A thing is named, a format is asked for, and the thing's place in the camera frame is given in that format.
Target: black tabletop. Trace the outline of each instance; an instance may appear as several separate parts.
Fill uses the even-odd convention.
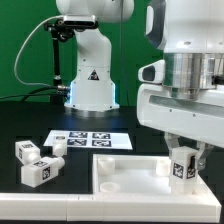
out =
[[[63,106],[48,103],[0,103],[0,192],[4,193],[92,193],[93,154],[168,155],[164,133],[139,125],[136,107],[121,107],[119,113],[105,118],[82,118],[66,113]],[[66,166],[60,175],[37,187],[21,184],[21,163],[15,157],[15,142],[31,140],[41,149],[41,156],[51,155],[43,144],[51,130],[128,133],[133,150],[69,148]],[[195,146],[181,138],[181,145]],[[222,203],[224,199],[224,152],[215,148],[200,172],[210,189]],[[41,221],[0,221],[0,223],[55,223]]]

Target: white cube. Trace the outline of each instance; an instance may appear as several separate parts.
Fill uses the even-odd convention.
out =
[[[64,164],[65,161],[61,157],[44,157],[21,168],[21,182],[30,187],[37,187],[58,176],[58,171]]]
[[[57,157],[67,155],[67,137],[64,134],[54,136],[52,154]]]
[[[191,163],[197,152],[197,150],[186,146],[172,149],[169,186],[173,192],[194,193],[198,171],[194,168],[194,164]]]
[[[16,157],[27,165],[40,160],[40,149],[31,141],[21,141],[15,143]]]

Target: white tray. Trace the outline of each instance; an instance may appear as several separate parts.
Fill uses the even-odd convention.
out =
[[[168,177],[155,172],[158,159],[167,157],[111,156],[115,171],[98,174],[93,158],[93,194],[0,194],[1,220],[159,221],[218,223],[221,205],[198,179],[195,194],[174,194]],[[103,193],[101,184],[117,183],[118,192]]]

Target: green screen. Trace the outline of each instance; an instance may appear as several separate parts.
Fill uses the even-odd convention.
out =
[[[135,10],[124,23],[124,68],[130,105],[135,106],[140,86],[138,70],[159,60],[162,52],[154,49],[145,38],[146,7],[149,0],[135,0]],[[59,15],[55,0],[1,0],[0,34],[0,97],[27,94],[40,86],[25,86],[14,77],[14,62],[20,47],[43,20]],[[100,24],[100,31],[112,43],[111,79],[117,85],[117,101],[127,105],[126,89],[122,77],[120,58],[120,24]],[[69,83],[76,75],[76,40],[60,43],[61,75],[63,83]],[[52,85],[54,76],[53,46],[49,32],[40,28],[26,46],[18,65],[18,74],[25,82],[41,82]],[[30,98],[31,101],[48,101],[48,97]]]

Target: logo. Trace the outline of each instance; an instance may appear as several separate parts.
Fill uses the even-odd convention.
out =
[[[96,70],[94,70],[92,72],[92,74],[89,76],[88,80],[93,80],[93,81],[99,81],[100,80],[97,73],[96,73]]]

